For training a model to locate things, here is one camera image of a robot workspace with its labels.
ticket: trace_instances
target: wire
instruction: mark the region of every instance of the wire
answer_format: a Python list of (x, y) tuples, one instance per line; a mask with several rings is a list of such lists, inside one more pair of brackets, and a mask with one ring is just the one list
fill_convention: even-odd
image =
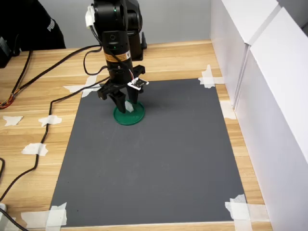
[(4, 167), (5, 167), (5, 160), (0, 157), (0, 161), (2, 162), (1, 170), (0, 170), (0, 182), (1, 182), (1, 176), (4, 171)]
[(25, 229), (24, 227), (22, 227), (20, 224), (18, 224), (16, 221), (14, 221), (14, 219), (13, 219), (7, 212), (5, 212), (2, 208), (0, 208), (0, 212), (1, 212), (4, 216), (6, 216), (6, 218), (7, 218), (8, 220), (10, 220), (10, 222), (13, 223), (13, 224), (14, 224), (17, 228), (19, 228), (20, 230), (22, 230), (22, 231), (29, 231), (29, 230)]
[[(76, 91), (76, 92), (74, 92), (74, 93), (72, 93), (72, 94), (70, 94), (70, 95), (67, 95), (67, 96), (65, 96), (65, 97), (62, 97), (62, 98), (59, 98), (59, 99), (57, 99), (57, 100), (51, 101), (50, 107), (49, 107), (49, 115), (51, 116), (51, 113), (52, 113), (52, 104), (53, 104), (53, 103), (56, 103), (56, 102), (63, 101), (63, 100), (66, 100), (66, 99), (68, 99), (68, 98), (71, 98), (71, 97), (73, 97), (74, 95), (77, 95), (78, 93), (82, 92), (83, 90), (92, 88), (92, 87), (94, 87), (95, 85), (100, 84), (100, 83), (106, 81), (107, 79), (109, 79), (109, 77), (107, 77), (107, 78), (105, 78), (105, 79), (103, 79), (103, 80), (101, 80), (101, 81), (98, 81), (97, 83), (95, 83), (95, 84), (93, 84), (93, 85), (91, 85), (91, 86), (84, 87), (84, 88), (82, 88), (82, 89), (80, 89), (80, 90), (78, 90), (78, 91)], [(42, 140), (41, 140), (41, 143), (42, 143), (42, 144), (45, 142), (45, 139), (46, 139), (46, 137), (47, 137), (48, 131), (49, 131), (49, 124), (46, 125), (45, 134), (44, 134), (44, 136), (43, 136), (43, 138), (42, 138)], [(11, 189), (11, 187), (16, 183), (16, 181), (18, 181), (18, 179), (20, 179), (20, 178), (21, 178), (22, 176), (24, 176), (25, 174), (27, 174), (27, 173), (29, 173), (29, 172), (31, 172), (31, 171), (33, 171), (33, 170), (35, 170), (35, 169), (37, 168), (38, 163), (39, 163), (38, 160), (39, 160), (39, 154), (36, 154), (35, 164), (34, 164), (33, 168), (31, 168), (31, 169), (29, 169), (29, 170), (23, 172), (22, 174), (20, 174), (18, 177), (16, 177), (16, 178), (11, 182), (11, 184), (9, 185), (9, 187), (5, 190), (5, 192), (3, 193), (2, 197), (0, 198), (0, 202), (4, 199), (4, 197), (6, 196), (6, 194), (9, 192), (9, 190)]]
[[(96, 83), (90, 85), (90, 86), (84, 87), (84, 88), (82, 88), (82, 89), (80, 89), (80, 90), (78, 90), (78, 91), (76, 91), (76, 92), (74, 92), (74, 93), (72, 93), (72, 94), (69, 94), (69, 95), (64, 96), (64, 97), (62, 97), (62, 98), (59, 98), (59, 99), (56, 99), (56, 100), (51, 101), (50, 107), (49, 107), (49, 115), (50, 115), (50, 116), (52, 115), (52, 105), (53, 105), (54, 103), (61, 102), (61, 101), (63, 101), (63, 100), (69, 99), (69, 98), (71, 98), (71, 97), (77, 95), (78, 93), (82, 92), (83, 90), (89, 89), (89, 88), (93, 88), (93, 87), (96, 86), (97, 84), (100, 84), (100, 83), (106, 81), (106, 80), (109, 79), (109, 78), (110, 78), (110, 77), (107, 77), (107, 78), (105, 78), (105, 79), (103, 79), (103, 80), (101, 80), (101, 81), (98, 81), (98, 82), (96, 82)], [(46, 125), (46, 130), (45, 130), (44, 136), (43, 136), (43, 138), (42, 138), (42, 140), (41, 140), (41, 143), (42, 143), (42, 144), (43, 144), (43, 143), (45, 142), (45, 140), (46, 140), (48, 131), (49, 131), (49, 124)], [(3, 173), (3, 171), (4, 171), (5, 161), (4, 161), (4, 159), (2, 159), (2, 158), (0, 158), (0, 160), (2, 161), (2, 166), (1, 166), (1, 170), (0, 170), (0, 179), (1, 179), (2, 173)], [(25, 174), (27, 174), (27, 173), (29, 173), (29, 172), (35, 170), (35, 169), (38, 167), (38, 163), (39, 163), (38, 160), (39, 160), (39, 154), (36, 154), (34, 167), (31, 168), (31, 169), (29, 169), (29, 170), (27, 170), (27, 171), (25, 171), (25, 172), (23, 172), (22, 174), (20, 174), (18, 177), (16, 177), (16, 178), (11, 182), (11, 184), (9, 185), (9, 187), (5, 190), (5, 192), (3, 193), (2, 197), (0, 198), (0, 202), (4, 199), (4, 197), (5, 197), (6, 194), (9, 192), (9, 190), (11, 189), (11, 187), (12, 187), (22, 176), (24, 176)], [(4, 216), (6, 216), (6, 217), (7, 217), (15, 226), (17, 226), (19, 229), (21, 229), (21, 230), (23, 230), (23, 231), (28, 231), (27, 229), (25, 229), (25, 228), (23, 228), (21, 225), (19, 225), (16, 221), (14, 221), (14, 220), (12, 219), (12, 217), (10, 217), (10, 215), (7, 214), (3, 209), (0, 208), (0, 212), (3, 213)]]
[(85, 70), (86, 74), (89, 75), (89, 76), (96, 76), (98, 75), (99, 73), (101, 73), (103, 71), (103, 67), (96, 73), (89, 73), (87, 71), (87, 68), (86, 68), (86, 58), (87, 58), (87, 55), (90, 54), (90, 53), (98, 53), (98, 52), (101, 52), (103, 49), (103, 47), (100, 47), (99, 49), (97, 50), (93, 50), (93, 51), (88, 51), (85, 55), (85, 57), (83, 58), (83, 69)]
[(29, 51), (29, 55), (28, 55), (26, 64), (25, 64), (24, 69), (23, 69), (23, 71), (21, 72), (20, 77), (18, 78), (18, 80), (17, 80), (17, 82), (16, 82), (16, 84), (15, 84), (13, 90), (12, 90), (12, 94), (15, 93), (15, 91), (16, 91), (16, 89), (18, 88), (20, 82), (22, 81), (22, 78), (24, 77), (24, 74), (25, 74), (25, 72), (26, 72), (26, 70), (27, 70), (27, 67), (28, 67), (28, 64), (29, 64), (29, 62), (30, 62), (30, 58), (31, 58), (31, 56), (32, 56), (32, 53), (33, 53), (33, 51)]
[(26, 72), (26, 69), (27, 69), (28, 64), (30, 62), (30, 58), (31, 58), (32, 53), (33, 53), (33, 51), (29, 51), (29, 55), (28, 55), (26, 64), (24, 66), (24, 69), (21, 72), (21, 74), (20, 74), (20, 76), (19, 76), (19, 78), (18, 78), (18, 80), (17, 80), (17, 82), (16, 82), (16, 84), (15, 84), (15, 86), (13, 88), (10, 97), (7, 100), (5, 100), (4, 102), (0, 103), (0, 109), (7, 108), (8, 106), (10, 106), (13, 103), (14, 95), (19, 91), (19, 90), (16, 90), (16, 89), (18, 88), (20, 82), (22, 81), (22, 79), (23, 79), (23, 77), (25, 75), (25, 72)]
[(74, 51), (72, 53), (70, 53), (69, 55), (67, 55), (66, 57), (64, 57), (63, 59), (61, 59), (59, 62), (57, 62), (56, 64), (54, 64), (53, 66), (51, 66), (50, 68), (48, 68), (47, 70), (43, 71), (42, 73), (40, 73), (38, 76), (34, 77), (32, 80), (30, 80), (29, 82), (27, 82), (26, 84), (24, 84), (23, 86), (20, 87), (20, 90), (28, 87), (29, 85), (31, 85), (32, 83), (34, 83), (36, 80), (38, 80), (39, 78), (41, 78), (43, 75), (45, 75), (46, 73), (50, 72), (51, 70), (53, 70), (54, 68), (56, 68), (57, 66), (59, 66), (60, 64), (64, 63), (66, 60), (68, 60), (69, 58), (73, 57), (76, 54), (79, 54), (85, 50), (88, 50), (90, 48), (94, 48), (94, 47), (99, 47), (99, 45), (92, 45), (92, 46), (87, 46), (84, 48), (81, 48), (77, 51)]
[(92, 45), (92, 46), (87, 46), (87, 47), (84, 47), (84, 48), (81, 48), (77, 51), (74, 51), (72, 53), (70, 53), (69, 55), (67, 55), (66, 57), (64, 57), (62, 60), (60, 60), (59, 62), (57, 62), (56, 64), (54, 64), (53, 66), (51, 66), (50, 68), (48, 68), (47, 70), (43, 71), (42, 73), (40, 73), (39, 75), (37, 75), (36, 77), (34, 77), (32, 80), (30, 80), (29, 82), (27, 82), (26, 84), (22, 85), (19, 89), (17, 89), (17, 87), (19, 86), (25, 72), (26, 72), (26, 69), (27, 69), (27, 66), (29, 64), (29, 61), (30, 61), (30, 58), (31, 58), (31, 55), (32, 55), (32, 51), (29, 52), (29, 55), (28, 55), (28, 58), (27, 58), (27, 61), (26, 61), (26, 64), (25, 64), (25, 67), (15, 85), (15, 87), (13, 88), (12, 90), (12, 93), (10, 95), (10, 97), (5, 100), (4, 102), (0, 103), (0, 110), (1, 109), (5, 109), (7, 107), (9, 107), (13, 102), (14, 102), (14, 99), (17, 95), (17, 93), (19, 93), (21, 90), (29, 87), (32, 83), (34, 83), (35, 81), (37, 81), (39, 78), (41, 78), (43, 75), (45, 75), (46, 73), (50, 72), (51, 70), (53, 70), (54, 68), (56, 68), (57, 66), (59, 66), (60, 64), (62, 64), (63, 62), (65, 62), (66, 60), (68, 60), (69, 58), (73, 57), (74, 55), (76, 54), (79, 54), (85, 50), (88, 50), (90, 48), (94, 48), (94, 47), (100, 47), (100, 45)]

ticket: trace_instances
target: gray wall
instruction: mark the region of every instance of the gray wall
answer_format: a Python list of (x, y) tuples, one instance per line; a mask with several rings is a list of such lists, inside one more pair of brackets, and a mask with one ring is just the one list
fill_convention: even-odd
[[(96, 44), (85, 25), (93, 0), (39, 0), (59, 24), (68, 48)], [(211, 0), (139, 0), (147, 42), (163, 43), (210, 38)]]
[(308, 0), (278, 0), (278, 2), (300, 27), (308, 22)]

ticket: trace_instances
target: white connector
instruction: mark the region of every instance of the white connector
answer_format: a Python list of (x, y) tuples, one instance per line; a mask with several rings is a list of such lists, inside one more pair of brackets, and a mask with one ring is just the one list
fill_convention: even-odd
[(95, 10), (93, 6), (88, 6), (88, 11), (86, 13), (86, 25), (89, 28), (90, 26), (93, 26), (95, 23)]
[(131, 88), (134, 88), (134, 89), (137, 89), (137, 90), (141, 90), (141, 88), (144, 86), (144, 85), (148, 85), (149, 82), (148, 81), (145, 81), (144, 79), (141, 79), (141, 78), (134, 78), (132, 81), (130, 81), (128, 83), (128, 85), (131, 87)]

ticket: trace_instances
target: orange label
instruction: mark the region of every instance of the orange label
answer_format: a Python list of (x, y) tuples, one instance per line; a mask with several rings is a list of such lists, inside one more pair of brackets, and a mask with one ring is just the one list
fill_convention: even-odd
[[(118, 63), (118, 61), (112, 57), (112, 55), (105, 54), (106, 60), (113, 63)], [(121, 60), (122, 62), (126, 61), (130, 58), (130, 51), (126, 52), (125, 54), (118, 54), (116, 57)]]

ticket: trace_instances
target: black cable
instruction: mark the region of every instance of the black cable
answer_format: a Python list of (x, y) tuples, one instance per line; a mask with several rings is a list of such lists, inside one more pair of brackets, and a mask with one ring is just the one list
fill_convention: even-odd
[(101, 52), (103, 49), (103, 47), (100, 47), (99, 49), (97, 50), (93, 50), (93, 51), (88, 51), (85, 55), (85, 57), (83, 58), (83, 69), (85, 70), (86, 74), (89, 75), (89, 76), (96, 76), (98, 75), (99, 73), (101, 73), (103, 71), (103, 67), (97, 72), (97, 73), (89, 73), (87, 71), (87, 68), (86, 68), (86, 58), (87, 58), (87, 55), (90, 54), (90, 53), (98, 53), (98, 52)]
[[(82, 88), (82, 89), (80, 89), (80, 90), (78, 90), (78, 91), (76, 91), (76, 92), (74, 92), (74, 93), (72, 93), (72, 94), (69, 94), (69, 95), (64, 96), (64, 97), (62, 97), (62, 98), (59, 98), (59, 99), (56, 99), (56, 100), (51, 101), (50, 107), (49, 107), (49, 115), (50, 115), (50, 116), (52, 115), (52, 105), (53, 105), (53, 103), (60, 102), (60, 101), (66, 100), (66, 99), (68, 99), (68, 98), (71, 98), (71, 97), (73, 97), (74, 95), (77, 95), (78, 93), (82, 92), (83, 90), (92, 88), (92, 87), (96, 86), (97, 84), (100, 84), (100, 83), (106, 81), (106, 80), (109, 79), (109, 78), (110, 78), (110, 77), (107, 77), (107, 78), (105, 78), (105, 79), (103, 79), (103, 80), (100, 80), (100, 81), (98, 81), (98, 82), (92, 84), (91, 86), (84, 87), (84, 88)], [(41, 140), (41, 143), (42, 143), (42, 144), (43, 144), (43, 143), (45, 142), (45, 140), (46, 140), (48, 131), (49, 131), (49, 124), (46, 125), (46, 130), (45, 130), (44, 136), (43, 136), (43, 138), (42, 138), (42, 140)], [(4, 161), (2, 158), (0, 158), (0, 160), (1, 160), (2, 163), (3, 163), (3, 164), (2, 164), (2, 167), (1, 167), (1, 171), (0, 171), (0, 179), (1, 179), (1, 175), (2, 175), (3, 170), (4, 170), (5, 161)], [(29, 170), (27, 170), (26, 172), (23, 172), (22, 174), (20, 174), (18, 177), (16, 177), (16, 178), (12, 181), (12, 183), (9, 185), (9, 187), (5, 190), (5, 192), (3, 193), (2, 197), (0, 198), (0, 202), (4, 199), (4, 197), (6, 196), (6, 194), (9, 192), (9, 190), (11, 189), (11, 187), (16, 183), (16, 181), (18, 181), (18, 179), (20, 179), (23, 175), (25, 175), (25, 174), (27, 174), (27, 173), (29, 173), (29, 172), (31, 172), (31, 171), (33, 171), (33, 170), (35, 170), (35, 169), (37, 168), (38, 163), (39, 163), (38, 160), (39, 160), (39, 154), (36, 154), (36, 159), (35, 159), (34, 167), (31, 168), (31, 169), (29, 169)], [(12, 217), (10, 217), (10, 215), (7, 214), (3, 209), (0, 208), (0, 212), (3, 213), (4, 216), (6, 216), (6, 217), (7, 217), (15, 226), (17, 226), (19, 229), (21, 229), (21, 230), (23, 230), (23, 231), (28, 231), (27, 229), (25, 229), (25, 228), (23, 228), (21, 225), (19, 225), (16, 221), (14, 221), (14, 220), (12, 219)]]
[[(53, 103), (56, 103), (56, 102), (63, 101), (63, 100), (66, 100), (66, 99), (68, 99), (68, 98), (71, 98), (72, 96), (77, 95), (78, 93), (82, 92), (83, 90), (92, 88), (92, 87), (94, 87), (95, 85), (100, 84), (100, 83), (106, 81), (107, 79), (109, 79), (109, 77), (107, 77), (107, 78), (105, 78), (105, 79), (103, 79), (103, 80), (101, 80), (101, 81), (98, 81), (97, 83), (94, 83), (94, 84), (92, 84), (91, 86), (84, 87), (84, 88), (82, 88), (82, 89), (80, 89), (80, 90), (78, 90), (78, 91), (76, 91), (76, 92), (74, 92), (74, 93), (72, 93), (72, 94), (70, 94), (70, 95), (67, 95), (67, 96), (65, 96), (65, 97), (62, 97), (62, 98), (59, 98), (59, 99), (57, 99), (57, 100), (51, 101), (51, 103), (50, 103), (50, 108), (49, 108), (49, 115), (51, 116), (51, 113), (52, 113), (52, 104), (53, 104)], [(49, 130), (49, 124), (46, 125), (45, 134), (44, 134), (44, 136), (43, 136), (43, 138), (42, 138), (42, 140), (41, 140), (41, 143), (42, 143), (42, 144), (45, 142), (45, 139), (46, 139), (47, 134), (48, 134), (48, 130)], [(4, 199), (4, 197), (6, 196), (6, 194), (8, 193), (8, 191), (9, 191), (9, 190), (11, 189), (11, 187), (16, 183), (16, 181), (18, 181), (19, 178), (21, 178), (21, 177), (24, 176), (25, 174), (27, 174), (27, 173), (29, 173), (29, 172), (31, 172), (31, 171), (33, 171), (33, 170), (35, 170), (35, 169), (37, 168), (38, 163), (39, 163), (38, 160), (39, 160), (39, 154), (36, 154), (36, 159), (35, 159), (34, 167), (31, 168), (31, 169), (29, 169), (29, 170), (27, 170), (27, 171), (25, 171), (25, 172), (23, 172), (22, 174), (20, 174), (18, 177), (16, 177), (16, 178), (11, 182), (11, 184), (9, 185), (9, 187), (5, 190), (5, 192), (3, 193), (2, 197), (0, 198), (0, 202)]]
[(5, 167), (5, 160), (0, 157), (0, 161), (2, 162), (1, 170), (0, 170), (0, 182), (1, 182), (1, 176), (4, 171), (4, 167)]
[(74, 51), (72, 53), (70, 53), (69, 55), (67, 55), (66, 57), (64, 57), (62, 60), (60, 60), (59, 62), (57, 62), (55, 65), (51, 66), (50, 68), (48, 68), (47, 70), (43, 71), (42, 73), (40, 73), (38, 76), (34, 77), (32, 80), (30, 80), (29, 82), (27, 82), (26, 84), (24, 84), (23, 86), (20, 87), (20, 90), (28, 87), (29, 85), (31, 85), (32, 83), (34, 83), (35, 81), (37, 81), (39, 78), (41, 78), (43, 75), (45, 75), (46, 73), (50, 72), (51, 70), (53, 70), (54, 68), (56, 68), (57, 66), (59, 66), (60, 64), (64, 63), (66, 60), (68, 60), (69, 58), (73, 57), (74, 55), (81, 53), (85, 50), (88, 50), (90, 48), (94, 48), (94, 47), (100, 47), (99, 45), (92, 45), (92, 46), (87, 46), (84, 48), (81, 48), (77, 51)]
[(24, 75), (25, 75), (25, 72), (26, 72), (26, 70), (27, 70), (27, 67), (28, 67), (30, 58), (31, 58), (31, 56), (32, 56), (32, 53), (33, 53), (33, 51), (29, 51), (29, 55), (28, 55), (26, 64), (25, 64), (25, 66), (24, 66), (24, 69), (23, 69), (23, 71), (21, 72), (20, 77), (18, 78), (18, 80), (17, 80), (17, 82), (16, 82), (16, 84), (15, 84), (13, 90), (12, 90), (12, 94), (13, 94), (13, 95), (14, 95), (14, 92), (16, 91), (16, 89), (18, 88), (18, 86), (19, 86), (19, 84), (20, 84), (22, 78), (23, 78)]
[(6, 218), (7, 218), (8, 220), (10, 220), (10, 222), (13, 223), (13, 224), (14, 224), (17, 228), (19, 228), (20, 230), (22, 230), (22, 231), (29, 231), (29, 230), (25, 229), (24, 227), (22, 227), (20, 224), (18, 224), (16, 221), (14, 221), (14, 219), (13, 219), (7, 212), (5, 212), (2, 208), (0, 208), (0, 212), (1, 212), (4, 216), (6, 216)]
[(98, 35), (95, 33), (93, 26), (90, 26), (90, 29), (91, 29), (92, 34), (93, 34), (94, 37), (96, 38), (96, 40), (99, 42), (99, 44), (100, 44), (101, 46), (103, 46), (103, 43), (102, 43), (102, 41), (100, 40), (100, 38), (98, 37)]

